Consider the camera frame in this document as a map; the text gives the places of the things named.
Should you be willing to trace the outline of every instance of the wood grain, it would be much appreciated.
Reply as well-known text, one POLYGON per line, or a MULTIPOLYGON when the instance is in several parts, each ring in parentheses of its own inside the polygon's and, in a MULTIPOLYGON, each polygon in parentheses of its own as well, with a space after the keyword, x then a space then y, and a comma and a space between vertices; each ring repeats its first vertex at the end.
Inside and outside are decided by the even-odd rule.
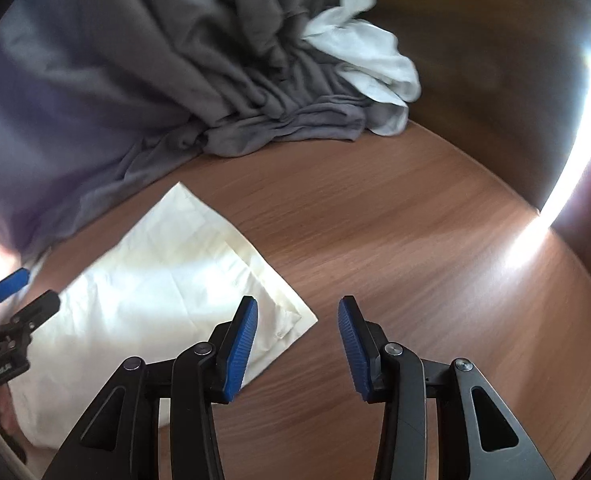
POLYGON ((416 64, 411 118, 541 208, 581 117, 591 0, 377 0, 365 18, 416 64))
POLYGON ((336 322, 345 294, 420 356, 472 359, 558 480, 589 454, 591 279, 555 234, 507 266, 534 211, 416 125, 395 138, 194 160, 56 248, 31 296, 66 286, 177 181, 235 224, 320 319, 235 403, 216 406, 227 479, 372 477, 383 409, 352 387, 336 322))

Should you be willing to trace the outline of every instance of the wooden table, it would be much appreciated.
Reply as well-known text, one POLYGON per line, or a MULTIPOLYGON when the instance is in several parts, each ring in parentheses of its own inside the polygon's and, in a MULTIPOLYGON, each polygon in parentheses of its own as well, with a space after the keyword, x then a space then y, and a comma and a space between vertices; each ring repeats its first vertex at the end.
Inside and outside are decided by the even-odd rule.
POLYGON ((336 321, 345 294, 421 357, 472 359, 557 479, 573 477, 591 450, 591 279, 554 234, 507 265, 535 212, 475 161, 415 125, 200 158, 59 246, 32 296, 66 286, 178 180, 320 319, 235 403, 216 406, 228 480, 372 477, 383 407, 354 392, 336 321))

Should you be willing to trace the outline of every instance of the blue gripper pad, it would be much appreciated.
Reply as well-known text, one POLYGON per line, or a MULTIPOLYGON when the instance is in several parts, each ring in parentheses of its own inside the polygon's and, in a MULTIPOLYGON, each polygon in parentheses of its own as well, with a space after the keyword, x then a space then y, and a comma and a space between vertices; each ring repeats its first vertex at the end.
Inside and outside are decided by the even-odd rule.
POLYGON ((29 272, 18 269, 0 281, 0 303, 28 285, 29 272))
POLYGON ((338 326, 339 333, 342 336, 342 343, 344 343, 344 352, 349 361, 349 368, 351 368, 355 390, 362 396, 363 400, 368 400, 373 394, 370 362, 360 342, 355 321, 349 313, 346 300, 339 302, 338 326))
POLYGON ((257 329, 258 302, 251 299, 226 362, 226 381, 222 392, 227 402, 231 402, 242 389, 242 380, 257 329))

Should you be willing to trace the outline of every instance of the folded white cloth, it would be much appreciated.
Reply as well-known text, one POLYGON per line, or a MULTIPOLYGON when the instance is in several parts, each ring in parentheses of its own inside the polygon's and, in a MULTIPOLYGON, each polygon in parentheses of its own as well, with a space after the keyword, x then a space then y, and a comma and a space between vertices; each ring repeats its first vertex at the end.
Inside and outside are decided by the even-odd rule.
POLYGON ((404 129, 409 116, 407 102, 419 97, 420 85, 415 65, 398 52, 398 40, 392 33, 353 19, 374 4, 375 0, 340 0, 339 7, 324 10, 307 23, 303 39, 346 61, 337 67, 339 75, 382 104, 371 107, 367 128, 391 136, 404 129))
MULTIPOLYGON (((177 184, 34 333, 31 369, 9 383, 22 431, 35 446, 59 447, 125 358, 175 358, 231 320, 245 294, 259 307, 247 384, 316 317, 233 225, 177 184)), ((160 406, 161 425, 169 408, 160 406)))

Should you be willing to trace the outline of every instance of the gray bedsheet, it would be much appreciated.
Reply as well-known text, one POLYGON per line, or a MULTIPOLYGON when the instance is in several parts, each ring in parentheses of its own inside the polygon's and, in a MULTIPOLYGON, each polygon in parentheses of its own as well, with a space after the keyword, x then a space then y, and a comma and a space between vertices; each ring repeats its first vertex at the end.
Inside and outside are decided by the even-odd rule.
POLYGON ((0 239, 30 260, 200 153, 355 139, 373 103, 301 41, 336 0, 16 0, 0 239))

